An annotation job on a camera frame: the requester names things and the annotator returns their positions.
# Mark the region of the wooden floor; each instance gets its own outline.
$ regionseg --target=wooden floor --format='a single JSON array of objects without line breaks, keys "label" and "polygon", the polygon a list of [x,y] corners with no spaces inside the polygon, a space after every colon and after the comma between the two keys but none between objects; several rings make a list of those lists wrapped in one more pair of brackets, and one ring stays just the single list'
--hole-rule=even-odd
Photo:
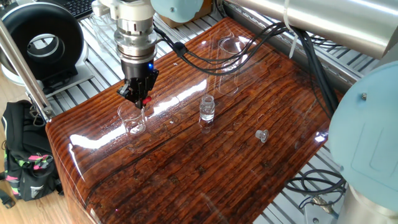
[{"label": "wooden floor", "polygon": [[[7,102],[27,99],[23,87],[11,83],[0,73],[0,116],[6,109]],[[0,125],[0,143],[5,139],[4,128]],[[4,171],[4,156],[0,156],[0,172],[2,171]],[[6,181],[0,182],[0,189],[12,195],[10,185]],[[65,197],[54,192],[39,200],[30,202],[19,200],[11,209],[6,209],[0,204],[0,223],[62,224],[71,223],[71,220]]]}]

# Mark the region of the glass cup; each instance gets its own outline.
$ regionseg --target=glass cup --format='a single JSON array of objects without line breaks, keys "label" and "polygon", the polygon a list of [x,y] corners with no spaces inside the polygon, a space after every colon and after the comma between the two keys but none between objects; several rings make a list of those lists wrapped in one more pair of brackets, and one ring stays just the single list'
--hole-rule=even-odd
[{"label": "glass cup", "polygon": [[96,16],[92,13],[90,22],[94,29],[95,39],[101,49],[115,49],[114,32],[116,31],[116,21],[111,18],[111,15],[108,13],[103,16]]},{"label": "glass cup", "polygon": [[146,129],[145,114],[136,108],[134,103],[125,101],[118,108],[118,115],[122,119],[126,132],[130,134],[140,134]]},{"label": "glass cup", "polygon": [[[217,59],[230,58],[231,56],[242,51],[244,46],[245,44],[237,37],[225,38],[219,44]],[[237,60],[236,58],[227,60],[220,65],[220,67],[225,67],[221,69],[221,72],[229,72],[238,67],[238,65],[240,65],[242,62],[242,59]],[[239,72],[240,70],[235,71],[229,75],[223,75],[218,77],[216,89],[224,95],[235,95],[239,90]]]}]

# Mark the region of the cable bundle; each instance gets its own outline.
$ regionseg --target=cable bundle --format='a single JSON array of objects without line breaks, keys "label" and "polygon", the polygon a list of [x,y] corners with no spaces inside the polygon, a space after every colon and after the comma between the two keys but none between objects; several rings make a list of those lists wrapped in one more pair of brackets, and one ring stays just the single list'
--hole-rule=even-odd
[{"label": "cable bundle", "polygon": [[[321,178],[315,178],[315,177],[309,177],[310,174],[313,173],[317,173],[317,174],[327,174],[327,175],[331,175],[333,177],[337,177],[340,180],[337,183],[333,183],[332,181],[329,180],[324,180]],[[289,184],[294,185],[294,182],[300,181],[300,184],[302,186],[303,189],[300,189],[298,187],[291,187]],[[308,187],[305,185],[306,182],[320,182],[320,183],[324,183],[324,184],[328,184],[331,187],[327,188],[327,189],[322,189],[322,190],[310,190],[308,189]],[[319,206],[328,206],[328,205],[334,205],[335,203],[337,203],[344,195],[346,188],[346,181],[343,178],[343,176],[341,176],[340,174],[328,171],[328,170],[322,170],[322,169],[314,169],[314,170],[310,170],[306,173],[303,174],[302,177],[296,177],[290,180],[285,181],[285,187],[288,190],[291,190],[293,192],[297,192],[300,194],[304,194],[304,195],[310,195],[310,197],[306,198],[298,207],[299,208],[303,208],[305,207],[307,204],[312,204],[312,205],[319,205]],[[335,193],[335,192],[339,192],[340,196],[333,202],[328,202],[328,203],[324,203],[324,204],[319,204],[319,203],[315,203],[312,200],[309,202],[306,202],[308,199],[310,198],[314,198],[315,196],[319,196],[319,195],[324,195],[324,194],[328,194],[328,193]]]},{"label": "cable bundle", "polygon": [[[209,59],[209,58],[199,57],[195,53],[189,51],[180,42],[173,43],[171,41],[171,39],[159,28],[155,27],[154,29],[160,36],[162,36],[161,40],[165,41],[173,49],[173,51],[177,53],[177,56],[179,56],[184,62],[186,62],[190,66],[198,69],[201,72],[207,73],[209,75],[214,75],[214,76],[229,75],[229,74],[239,71],[239,69],[241,67],[243,67],[245,65],[245,63],[248,62],[250,60],[250,58],[252,58],[254,56],[254,54],[260,49],[260,47],[263,43],[267,42],[267,40],[269,40],[271,37],[273,37],[275,35],[282,34],[283,32],[285,32],[287,30],[285,28],[284,23],[282,23],[282,22],[273,24],[269,27],[266,27],[258,35],[254,36],[252,39],[250,39],[249,42],[246,44],[246,46],[239,53],[236,53],[229,58]],[[252,49],[250,49],[250,47],[253,45],[253,43],[260,37],[262,37],[262,40],[260,41],[260,43],[257,44]],[[206,63],[209,63],[210,65],[223,64],[223,66],[219,67],[219,68],[201,68],[198,65],[195,65],[193,62],[191,62],[188,58],[186,58],[186,56],[184,56],[185,54],[189,54],[192,57],[195,57],[195,58],[200,59]],[[227,72],[219,72],[228,67],[231,67],[232,65],[236,64],[236,62],[242,60],[244,55],[247,55],[246,59],[242,63],[240,63],[238,66],[236,66],[236,67],[234,66],[233,69],[228,70]]]},{"label": "cable bundle", "polygon": [[326,108],[328,109],[328,112],[326,112],[326,109],[322,106],[318,97],[317,97],[317,100],[318,100],[319,104],[322,106],[325,113],[328,115],[328,117],[331,118],[338,106],[337,95],[336,95],[334,89],[331,87],[330,81],[329,81],[328,77],[326,76],[326,72],[323,69],[321,62],[319,61],[319,59],[315,53],[311,37],[304,30],[300,30],[295,27],[293,27],[293,30],[298,35],[298,38],[300,39],[300,41],[302,43],[304,51],[307,54],[308,66],[310,68],[310,72],[312,74],[314,74],[317,79],[317,82],[321,89],[323,100],[325,101]]}]

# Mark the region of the backpack strap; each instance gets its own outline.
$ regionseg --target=backpack strap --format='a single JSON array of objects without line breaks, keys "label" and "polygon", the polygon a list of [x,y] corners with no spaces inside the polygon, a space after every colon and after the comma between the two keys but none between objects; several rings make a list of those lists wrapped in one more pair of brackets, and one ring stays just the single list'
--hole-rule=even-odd
[{"label": "backpack strap", "polygon": [[[6,178],[6,175],[4,172],[0,173],[0,180],[4,180]],[[8,209],[12,208],[15,205],[15,201],[8,196],[7,193],[5,193],[3,190],[0,190],[0,199],[2,201],[2,204]]]}]

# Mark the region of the wooden table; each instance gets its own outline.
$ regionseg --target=wooden table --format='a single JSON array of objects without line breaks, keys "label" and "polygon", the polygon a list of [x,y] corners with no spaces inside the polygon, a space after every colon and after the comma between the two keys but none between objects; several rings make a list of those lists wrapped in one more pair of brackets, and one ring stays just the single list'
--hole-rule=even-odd
[{"label": "wooden table", "polygon": [[[227,37],[247,41],[252,33],[223,19],[187,47],[215,58]],[[101,223],[249,223],[322,144],[315,136],[329,121],[309,75],[270,45],[223,81],[237,84],[236,93],[221,93],[219,77],[174,53],[155,66],[160,75],[145,133],[126,133],[118,116],[122,83],[47,124],[76,223],[86,223],[82,211]],[[209,129],[199,122],[205,93],[216,103]],[[265,144],[255,137],[259,129],[269,130]]]}]

